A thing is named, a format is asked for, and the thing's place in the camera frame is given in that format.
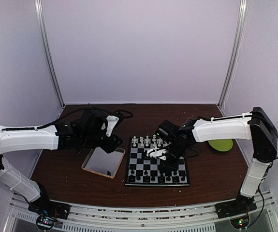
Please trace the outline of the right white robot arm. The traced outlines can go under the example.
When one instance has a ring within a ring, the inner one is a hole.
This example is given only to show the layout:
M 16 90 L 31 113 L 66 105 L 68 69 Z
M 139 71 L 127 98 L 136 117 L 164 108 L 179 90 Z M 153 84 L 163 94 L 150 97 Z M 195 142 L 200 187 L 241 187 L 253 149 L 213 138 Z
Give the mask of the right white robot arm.
M 174 165 L 188 148 L 198 143 L 233 139 L 238 141 L 249 168 L 240 187 L 240 195 L 232 202 L 235 213 L 243 213 L 277 157 L 278 132 L 263 108 L 227 117 L 197 117 L 182 126 L 165 120 L 156 129 L 156 135 L 167 142 L 164 148 L 150 148 L 146 157 L 159 159 L 164 165 Z

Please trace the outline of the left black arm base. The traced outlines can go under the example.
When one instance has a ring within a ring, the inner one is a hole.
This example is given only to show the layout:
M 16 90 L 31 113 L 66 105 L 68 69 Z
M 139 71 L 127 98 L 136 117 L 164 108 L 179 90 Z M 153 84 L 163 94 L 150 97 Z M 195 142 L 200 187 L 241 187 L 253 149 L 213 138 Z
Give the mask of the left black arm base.
M 48 205 L 38 206 L 35 203 L 28 203 L 28 210 L 36 213 L 36 226 L 41 231 L 52 229 L 59 219 L 67 219 L 71 206 L 66 203 L 49 202 Z

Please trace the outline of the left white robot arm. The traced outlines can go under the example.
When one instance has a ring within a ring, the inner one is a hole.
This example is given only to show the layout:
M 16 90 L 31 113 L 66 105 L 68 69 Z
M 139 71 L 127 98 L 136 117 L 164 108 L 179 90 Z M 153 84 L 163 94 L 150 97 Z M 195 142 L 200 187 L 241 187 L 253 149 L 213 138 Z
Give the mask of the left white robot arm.
M 101 117 L 92 114 L 85 120 L 57 122 L 49 126 L 0 126 L 0 182 L 22 195 L 28 202 L 34 203 L 42 214 L 48 215 L 53 211 L 54 205 L 45 188 L 26 177 L 21 168 L 16 168 L 11 163 L 12 157 L 29 155 L 40 150 L 80 151 L 83 148 L 96 147 L 111 153 L 122 143 L 122 139 L 113 134 L 120 122 L 121 118 L 115 115 Z

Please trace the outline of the black rook corner piece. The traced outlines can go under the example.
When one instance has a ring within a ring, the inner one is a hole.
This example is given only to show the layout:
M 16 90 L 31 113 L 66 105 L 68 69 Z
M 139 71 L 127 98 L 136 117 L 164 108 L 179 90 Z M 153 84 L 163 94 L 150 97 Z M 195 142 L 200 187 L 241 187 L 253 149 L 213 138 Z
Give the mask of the black rook corner piece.
M 129 176 L 129 177 L 128 177 L 128 181 L 129 181 L 129 182 L 134 182 L 133 178 L 134 178 L 133 175 Z

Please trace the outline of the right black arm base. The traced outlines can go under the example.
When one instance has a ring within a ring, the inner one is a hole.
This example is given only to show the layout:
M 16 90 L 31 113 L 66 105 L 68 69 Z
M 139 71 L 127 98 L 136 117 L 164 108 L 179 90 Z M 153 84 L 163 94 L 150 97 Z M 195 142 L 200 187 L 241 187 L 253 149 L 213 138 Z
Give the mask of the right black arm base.
M 246 229 L 250 225 L 250 211 L 256 210 L 256 203 L 245 203 L 232 200 L 218 203 L 215 209 L 219 219 L 229 218 L 230 224 L 238 230 Z

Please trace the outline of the wooden tray with mirror base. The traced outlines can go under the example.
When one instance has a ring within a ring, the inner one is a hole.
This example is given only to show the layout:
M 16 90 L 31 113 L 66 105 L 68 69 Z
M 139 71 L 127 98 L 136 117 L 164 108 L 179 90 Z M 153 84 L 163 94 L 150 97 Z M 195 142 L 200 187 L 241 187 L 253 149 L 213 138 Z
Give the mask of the wooden tray with mirror base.
M 106 153 L 100 147 L 91 149 L 83 161 L 81 168 L 84 171 L 114 179 L 125 152 L 122 148 L 117 148 L 112 153 Z

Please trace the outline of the black and grey chessboard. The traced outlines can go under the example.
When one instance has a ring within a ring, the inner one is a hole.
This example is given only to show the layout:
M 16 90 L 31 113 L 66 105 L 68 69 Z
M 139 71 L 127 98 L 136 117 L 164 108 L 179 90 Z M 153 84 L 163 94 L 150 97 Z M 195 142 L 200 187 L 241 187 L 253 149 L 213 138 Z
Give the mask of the black and grey chessboard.
M 132 142 L 132 138 L 130 138 L 129 141 L 129 152 L 127 154 L 127 168 L 126 168 L 126 175 L 125 175 L 125 181 L 124 184 L 126 186 L 133 186 L 133 187 L 189 187 L 190 186 L 190 178 L 189 178 L 189 172 L 188 172 L 188 164 L 185 160 L 184 157 L 181 157 L 178 164 L 179 164 L 179 168 L 177 171 L 177 175 L 179 178 L 178 182 L 173 182 L 173 173 L 167 173 L 167 174 L 160 174 L 160 166 L 159 166 L 159 161 L 158 160 L 150 160 L 150 159 L 146 159 L 144 157 L 144 152 L 146 152 L 149 147 L 141 147 L 140 146 L 140 138 L 137 137 L 137 147 L 133 147 L 133 142 Z M 137 170 L 141 170 L 141 180 L 140 181 L 136 181 L 136 177 L 138 175 L 136 175 L 136 171 Z M 185 171 L 185 181 L 181 181 L 181 176 L 179 174 L 180 171 Z M 134 178 L 134 182 L 129 182 L 128 181 L 128 177 L 133 175 Z M 151 181 L 151 176 L 154 175 L 155 176 L 155 181 L 152 182 Z M 144 182 L 144 176 L 149 176 L 150 177 L 150 182 Z M 165 182 L 164 183 L 159 183 L 158 182 L 158 177 L 159 176 L 163 176 Z M 166 178 L 167 176 L 171 177 L 171 181 L 167 182 Z

